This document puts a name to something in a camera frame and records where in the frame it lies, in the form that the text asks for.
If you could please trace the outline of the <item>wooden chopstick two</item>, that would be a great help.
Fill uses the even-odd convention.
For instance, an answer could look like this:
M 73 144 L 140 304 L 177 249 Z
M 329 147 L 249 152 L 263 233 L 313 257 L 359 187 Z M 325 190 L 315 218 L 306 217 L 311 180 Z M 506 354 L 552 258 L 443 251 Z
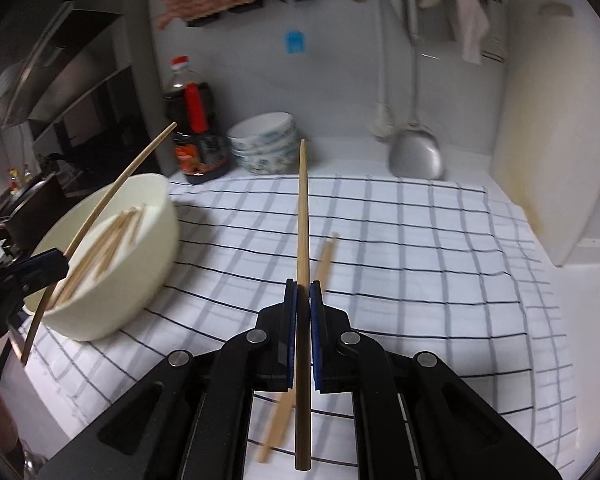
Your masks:
M 105 272 L 131 221 L 139 212 L 136 207 L 121 211 L 102 229 L 99 236 L 87 246 L 80 261 L 70 269 L 68 278 L 61 282 L 58 292 L 53 294 L 52 308 L 69 301 L 91 273 L 102 275 Z

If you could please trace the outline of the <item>wooden chopstick eight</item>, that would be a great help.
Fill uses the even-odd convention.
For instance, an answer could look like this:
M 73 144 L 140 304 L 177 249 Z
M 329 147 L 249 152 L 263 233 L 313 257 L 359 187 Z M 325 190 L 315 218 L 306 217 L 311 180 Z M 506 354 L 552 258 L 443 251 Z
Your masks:
M 309 185 L 306 140 L 300 141 L 297 237 L 296 469 L 311 468 L 311 341 Z

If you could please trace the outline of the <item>wooden chopstick seven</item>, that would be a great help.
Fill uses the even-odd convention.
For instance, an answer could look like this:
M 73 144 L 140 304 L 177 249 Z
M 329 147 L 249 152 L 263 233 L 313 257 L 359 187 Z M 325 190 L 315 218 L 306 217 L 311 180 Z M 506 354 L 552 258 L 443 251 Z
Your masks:
M 107 207 L 110 200 L 112 200 L 112 198 L 117 194 L 117 192 L 120 190 L 120 188 L 122 188 L 122 185 L 125 184 L 126 180 L 128 180 L 129 177 L 132 176 L 132 173 L 135 170 L 137 170 L 137 168 L 140 166 L 140 164 L 150 154 L 152 154 L 158 148 L 158 146 L 164 140 L 166 140 L 166 138 L 168 136 L 170 136 L 171 132 L 176 128 L 177 125 L 178 124 L 176 122 L 171 122 L 170 125 L 166 126 L 166 128 L 164 128 L 158 134 L 158 136 L 156 136 L 155 139 L 152 140 L 146 146 L 146 148 L 144 148 L 143 151 L 141 151 L 140 154 L 138 154 L 132 160 L 132 162 L 129 164 L 129 166 L 127 166 L 125 168 L 125 170 L 122 171 L 120 176 L 117 177 L 116 180 L 114 180 L 114 183 L 112 185 L 110 185 L 110 187 L 108 188 L 106 193 L 100 198 L 99 202 L 94 206 L 94 208 L 92 209 L 90 214 L 86 217 L 84 222 L 81 224 L 80 228 L 78 229 L 78 232 L 76 232 L 76 235 L 73 237 L 73 239 L 69 243 L 67 249 L 64 252 L 64 256 L 67 259 L 67 262 L 71 261 L 71 258 L 78 250 L 78 247 L 80 246 L 84 237 L 86 237 L 86 234 L 88 233 L 88 231 L 91 229 L 92 226 L 94 226 L 95 221 L 98 219 L 100 214 L 104 211 L 104 209 Z M 34 311 L 34 315 L 33 315 L 29 330 L 27 332 L 27 337 L 24 340 L 24 344 L 23 344 L 23 347 L 21 350 L 20 363 L 23 366 L 26 366 L 27 362 L 29 361 L 31 350 L 32 350 L 33 343 L 35 340 L 36 332 L 38 331 L 38 328 L 40 327 L 40 325 L 42 323 L 43 315 L 47 309 L 48 304 L 50 303 L 50 300 L 52 299 L 53 292 L 55 291 L 57 284 L 58 284 L 58 281 L 53 282 L 52 284 L 50 284 L 50 286 L 46 287 L 46 289 L 44 290 L 43 295 L 41 297 L 41 300 L 38 303 L 38 306 L 36 307 L 36 309 Z

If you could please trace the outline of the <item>wooden chopstick three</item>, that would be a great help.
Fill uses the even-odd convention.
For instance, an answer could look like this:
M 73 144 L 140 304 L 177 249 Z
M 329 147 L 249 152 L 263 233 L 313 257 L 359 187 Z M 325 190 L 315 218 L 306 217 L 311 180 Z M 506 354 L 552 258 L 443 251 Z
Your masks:
M 69 301 L 90 276 L 100 278 L 107 272 L 122 247 L 135 244 L 145 210 L 145 205 L 124 210 L 100 232 L 99 237 L 84 252 L 83 258 L 70 271 L 58 292 L 58 304 Z

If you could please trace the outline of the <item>wooden chopstick four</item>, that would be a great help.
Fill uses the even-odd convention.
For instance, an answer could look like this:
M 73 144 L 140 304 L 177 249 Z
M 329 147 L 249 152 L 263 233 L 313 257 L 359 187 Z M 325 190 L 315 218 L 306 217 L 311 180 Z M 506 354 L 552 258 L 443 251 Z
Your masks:
M 132 221 L 139 212 L 137 207 L 131 207 L 122 211 L 114 220 L 105 237 L 104 248 L 96 258 L 95 278 L 101 278 L 108 271 L 122 245 L 126 232 L 129 231 Z

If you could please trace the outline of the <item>wooden chopstick nine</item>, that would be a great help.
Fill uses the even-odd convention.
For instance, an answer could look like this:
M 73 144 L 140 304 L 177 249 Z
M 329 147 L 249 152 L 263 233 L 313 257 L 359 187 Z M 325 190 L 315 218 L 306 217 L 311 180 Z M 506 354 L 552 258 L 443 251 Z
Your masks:
M 332 235 L 324 241 L 322 246 L 321 258 L 314 274 L 314 278 L 324 286 L 326 286 L 329 281 L 332 256 L 334 255 L 337 246 L 338 237 L 339 235 L 337 233 L 332 233 Z M 283 442 L 292 411 L 294 410 L 294 404 L 296 404 L 296 392 L 294 391 L 294 388 L 282 393 L 278 398 L 275 412 L 270 416 L 270 420 L 268 421 L 268 431 L 260 446 L 258 454 L 258 462 L 260 464 L 267 463 L 272 449 Z

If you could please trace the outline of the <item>wooden chopstick ten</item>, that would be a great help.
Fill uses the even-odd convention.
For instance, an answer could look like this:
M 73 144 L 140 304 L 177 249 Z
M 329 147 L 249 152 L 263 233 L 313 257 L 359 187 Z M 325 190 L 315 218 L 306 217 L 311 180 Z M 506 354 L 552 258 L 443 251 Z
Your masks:
M 122 245 L 121 245 L 120 249 L 118 250 L 117 255 L 114 257 L 114 261 L 112 263 L 114 263 L 116 261 L 116 258 L 118 255 L 121 255 L 124 252 L 126 252 L 127 250 L 131 249 L 136 243 L 138 232 L 140 232 L 140 227 L 142 226 L 142 223 L 143 223 L 143 216 L 144 216 L 144 213 L 146 210 L 146 206 L 142 205 L 137 208 L 140 210 L 140 212 L 137 214 L 135 219 L 132 221 L 129 231 L 126 232 L 126 235 L 125 235 L 125 238 L 123 239 Z

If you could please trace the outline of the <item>wooden chopstick one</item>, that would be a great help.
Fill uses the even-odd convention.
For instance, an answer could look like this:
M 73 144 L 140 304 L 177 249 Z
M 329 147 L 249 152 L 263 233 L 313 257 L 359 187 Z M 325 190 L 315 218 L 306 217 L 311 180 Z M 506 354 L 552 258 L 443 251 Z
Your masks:
M 53 294 L 52 301 L 50 302 L 51 309 L 58 304 L 63 304 L 65 301 L 70 300 L 83 281 L 88 277 L 88 274 L 90 274 L 96 264 L 96 258 L 102 252 L 102 248 L 104 248 L 105 237 L 113 223 L 114 221 L 109 223 L 106 229 L 100 232 L 96 240 L 88 245 L 82 259 L 70 271 L 68 278 L 65 279 L 59 292 Z

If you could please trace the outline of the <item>dark cooking pot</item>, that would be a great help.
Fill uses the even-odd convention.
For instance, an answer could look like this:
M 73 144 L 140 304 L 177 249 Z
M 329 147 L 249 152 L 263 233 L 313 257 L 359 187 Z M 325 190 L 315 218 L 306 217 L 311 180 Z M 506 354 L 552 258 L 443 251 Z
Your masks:
M 17 196 L 0 196 L 0 242 L 9 255 L 30 254 L 69 203 L 56 172 L 39 174 Z

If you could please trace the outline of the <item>large white round basin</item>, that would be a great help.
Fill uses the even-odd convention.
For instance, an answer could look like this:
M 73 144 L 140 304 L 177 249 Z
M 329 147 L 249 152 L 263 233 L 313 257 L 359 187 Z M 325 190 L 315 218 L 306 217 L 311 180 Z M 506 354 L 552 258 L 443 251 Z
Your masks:
M 173 266 L 180 226 L 161 174 L 136 174 L 114 194 L 69 261 L 42 317 L 69 339 L 102 339 L 140 313 Z

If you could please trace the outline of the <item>white black checkered cloth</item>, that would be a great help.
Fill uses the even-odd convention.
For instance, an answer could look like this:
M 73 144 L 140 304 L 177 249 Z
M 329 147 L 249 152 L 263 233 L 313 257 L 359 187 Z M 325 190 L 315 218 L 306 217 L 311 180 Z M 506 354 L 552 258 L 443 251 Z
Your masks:
M 296 270 L 294 177 L 174 178 L 180 248 L 128 326 L 80 344 L 41 328 L 26 372 L 77 434 L 170 351 L 201 354 L 253 326 Z M 406 356 L 434 352 L 561 473 L 576 458 L 562 311 L 524 212 L 480 186 L 314 177 L 311 250 L 338 238 L 326 304 Z

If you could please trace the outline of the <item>bottom floral ceramic bowl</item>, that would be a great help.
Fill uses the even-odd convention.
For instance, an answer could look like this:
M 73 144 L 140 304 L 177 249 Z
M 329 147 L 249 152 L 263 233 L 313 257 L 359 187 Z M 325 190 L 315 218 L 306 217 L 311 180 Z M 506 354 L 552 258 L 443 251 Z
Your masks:
M 239 167 L 252 174 L 281 174 L 298 160 L 299 144 L 276 148 L 267 153 L 247 153 L 236 151 L 234 159 Z

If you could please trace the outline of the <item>floral ceramic bowl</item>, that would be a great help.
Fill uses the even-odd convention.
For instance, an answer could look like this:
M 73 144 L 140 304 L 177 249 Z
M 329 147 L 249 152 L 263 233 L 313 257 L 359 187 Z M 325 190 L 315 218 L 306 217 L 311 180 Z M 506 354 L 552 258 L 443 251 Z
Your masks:
M 234 159 L 239 167 L 252 174 L 281 174 L 298 160 L 299 144 L 276 148 L 267 153 L 247 153 L 236 151 Z
M 238 122 L 228 129 L 226 136 L 230 144 L 237 143 L 240 148 L 248 148 L 253 139 L 260 138 L 260 143 L 268 143 L 293 131 L 297 132 L 294 116 L 286 112 L 271 112 Z
M 268 156 L 286 152 L 296 146 L 298 142 L 298 133 L 293 131 L 288 136 L 281 136 L 273 142 L 260 143 L 260 138 L 253 139 L 253 144 L 248 148 L 240 148 L 237 143 L 232 143 L 230 150 L 237 157 Z

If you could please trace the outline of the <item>middle floral ceramic bowl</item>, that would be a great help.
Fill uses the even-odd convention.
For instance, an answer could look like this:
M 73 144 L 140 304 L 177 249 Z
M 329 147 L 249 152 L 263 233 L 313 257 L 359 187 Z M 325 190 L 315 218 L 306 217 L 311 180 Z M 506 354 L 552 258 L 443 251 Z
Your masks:
M 253 144 L 248 148 L 240 148 L 237 143 L 232 143 L 230 150 L 237 157 L 268 156 L 286 152 L 296 146 L 298 142 L 298 133 L 293 131 L 288 136 L 281 136 L 273 142 L 260 143 L 260 138 L 253 139 Z

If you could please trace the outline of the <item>black range hood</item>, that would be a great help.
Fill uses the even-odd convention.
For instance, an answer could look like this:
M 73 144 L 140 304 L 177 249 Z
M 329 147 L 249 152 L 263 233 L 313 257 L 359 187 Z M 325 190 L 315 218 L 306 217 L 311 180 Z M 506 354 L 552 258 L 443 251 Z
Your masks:
M 149 0 L 66 0 L 0 31 L 0 131 L 43 171 L 104 185 L 166 126 Z

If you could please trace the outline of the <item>dark soy sauce bottle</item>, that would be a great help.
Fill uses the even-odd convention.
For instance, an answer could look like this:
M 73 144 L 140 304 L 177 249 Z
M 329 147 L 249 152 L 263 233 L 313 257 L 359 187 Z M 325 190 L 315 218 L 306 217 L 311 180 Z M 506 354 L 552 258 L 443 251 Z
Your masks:
M 174 150 L 178 168 L 190 184 L 224 176 L 230 149 L 220 129 L 210 86 L 189 65 L 186 55 L 171 60 L 171 78 L 163 92 L 166 117 L 176 122 Z

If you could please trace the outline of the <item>top floral ceramic bowl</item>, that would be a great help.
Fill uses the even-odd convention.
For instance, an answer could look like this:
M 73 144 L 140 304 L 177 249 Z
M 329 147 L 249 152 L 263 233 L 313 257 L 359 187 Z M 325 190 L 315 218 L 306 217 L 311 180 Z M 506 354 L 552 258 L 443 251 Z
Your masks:
M 228 129 L 226 136 L 230 144 L 237 143 L 240 148 L 248 148 L 253 139 L 260 138 L 260 143 L 268 143 L 293 131 L 297 132 L 294 116 L 286 112 L 271 112 L 238 122 Z

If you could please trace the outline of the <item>steel spatula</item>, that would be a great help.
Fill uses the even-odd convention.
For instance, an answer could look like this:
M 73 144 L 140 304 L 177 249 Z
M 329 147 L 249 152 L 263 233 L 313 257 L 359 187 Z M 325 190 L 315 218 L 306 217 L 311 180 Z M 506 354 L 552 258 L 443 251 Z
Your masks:
M 411 47 L 411 96 L 408 119 L 396 130 L 389 148 L 389 170 L 399 178 L 440 180 L 444 163 L 436 137 L 419 117 L 419 19 L 416 0 L 403 0 L 408 39 Z

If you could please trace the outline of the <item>white cutting board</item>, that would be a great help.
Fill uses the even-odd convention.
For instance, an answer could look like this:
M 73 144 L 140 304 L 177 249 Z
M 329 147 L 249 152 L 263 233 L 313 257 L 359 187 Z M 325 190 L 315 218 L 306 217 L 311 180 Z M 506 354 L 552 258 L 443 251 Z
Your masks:
M 510 0 L 491 174 L 563 266 L 600 197 L 600 18 L 586 0 Z

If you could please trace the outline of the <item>pink hanging rag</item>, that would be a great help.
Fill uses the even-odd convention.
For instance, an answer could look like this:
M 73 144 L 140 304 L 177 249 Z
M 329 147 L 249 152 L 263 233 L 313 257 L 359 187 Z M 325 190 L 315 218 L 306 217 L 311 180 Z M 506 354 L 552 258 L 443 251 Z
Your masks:
M 442 0 L 419 0 L 421 9 L 430 9 Z M 462 59 L 481 64 L 482 42 L 490 32 L 490 22 L 480 0 L 455 0 L 457 35 L 460 37 Z

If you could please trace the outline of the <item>blue wall hook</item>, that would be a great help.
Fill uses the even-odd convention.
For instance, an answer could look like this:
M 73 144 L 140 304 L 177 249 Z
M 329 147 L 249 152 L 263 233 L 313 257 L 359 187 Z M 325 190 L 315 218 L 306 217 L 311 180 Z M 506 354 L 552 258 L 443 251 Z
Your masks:
M 286 52 L 300 54 L 306 52 L 306 37 L 301 30 L 290 30 L 285 36 Z

